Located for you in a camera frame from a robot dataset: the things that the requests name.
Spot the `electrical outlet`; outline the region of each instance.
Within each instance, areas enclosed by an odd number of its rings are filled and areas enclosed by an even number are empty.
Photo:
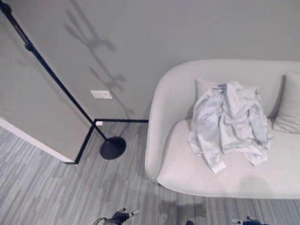
[[[94,98],[112,99],[112,95],[107,90],[91,90],[90,92]]]

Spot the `sofa armrest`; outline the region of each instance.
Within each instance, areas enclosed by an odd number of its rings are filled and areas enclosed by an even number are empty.
[[[145,156],[146,173],[154,182],[163,163],[165,143],[172,127],[192,116],[195,90],[195,80],[186,76],[182,65],[166,73],[157,86],[150,111]]]

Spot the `floor lamp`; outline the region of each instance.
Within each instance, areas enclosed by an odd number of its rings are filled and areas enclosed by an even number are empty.
[[[105,159],[115,159],[123,154],[126,148],[126,141],[121,137],[111,137],[107,138],[101,130],[96,126],[96,124],[92,121],[89,115],[82,109],[82,107],[78,104],[75,98],[71,95],[71,93],[67,90],[64,84],[59,80],[56,74],[52,71],[49,65],[46,63],[44,58],[40,55],[40,53],[36,50],[32,42],[28,39],[18,22],[12,15],[11,7],[0,0],[0,9],[5,15],[5,17],[9,20],[9,22],[13,25],[17,33],[20,35],[22,40],[25,43],[25,48],[31,52],[37,60],[43,65],[48,74],[53,78],[53,80],[59,85],[59,87],[63,90],[63,92],[68,96],[68,98],[73,102],[73,104],[78,108],[78,110],[84,115],[84,117],[91,123],[91,125],[98,131],[98,133],[104,138],[104,143],[100,147],[100,154]]]

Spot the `floor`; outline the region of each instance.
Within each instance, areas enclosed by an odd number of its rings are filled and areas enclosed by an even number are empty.
[[[126,152],[102,159],[102,139],[94,132],[79,165],[66,165],[1,129],[0,224],[91,225],[123,207],[141,212],[127,225],[228,225],[248,215],[271,225],[300,224],[300,200],[206,198],[151,183],[144,170],[147,128],[104,123],[107,136],[126,139]]]

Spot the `baseboard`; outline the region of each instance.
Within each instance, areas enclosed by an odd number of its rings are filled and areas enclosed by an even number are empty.
[[[149,123],[149,120],[126,120],[126,119],[95,119],[103,122],[124,122],[124,123]]]
[[[86,135],[86,137],[85,137],[85,139],[83,141],[83,144],[82,144],[82,146],[80,148],[80,151],[79,151],[79,153],[78,153],[78,155],[77,155],[77,157],[75,159],[75,162],[64,162],[65,164],[67,164],[67,165],[77,165],[79,163],[80,158],[83,155],[83,151],[85,150],[85,147],[86,147],[87,143],[89,142],[90,136],[93,133],[93,130],[94,130],[94,127],[91,125],[91,127],[90,127],[90,129],[88,131],[88,134]]]
[[[52,155],[53,157],[58,158],[59,160],[67,163],[73,163],[73,160],[69,159],[68,157],[63,156],[59,152],[51,149],[44,143],[40,142],[39,140],[35,139],[34,137],[30,136],[29,134],[25,133],[24,131],[20,130],[4,118],[0,117],[0,127],[8,130],[9,132],[13,133],[14,135],[22,138],[23,140],[29,142],[30,144],[38,147],[39,149],[47,152],[48,154]]]
[[[149,120],[94,119],[94,124],[97,121],[103,121],[103,122],[125,122],[125,123],[149,123]],[[93,130],[94,130],[94,127],[91,126],[90,129],[89,129],[88,134],[86,135],[86,137],[85,137],[85,139],[83,141],[83,144],[82,144],[82,146],[80,148],[80,151],[78,153],[78,156],[77,156],[75,162],[64,162],[64,164],[67,164],[67,165],[77,165],[79,163],[80,158],[83,155],[83,152],[84,152],[84,150],[86,148],[86,145],[89,142],[90,136],[93,133]]]

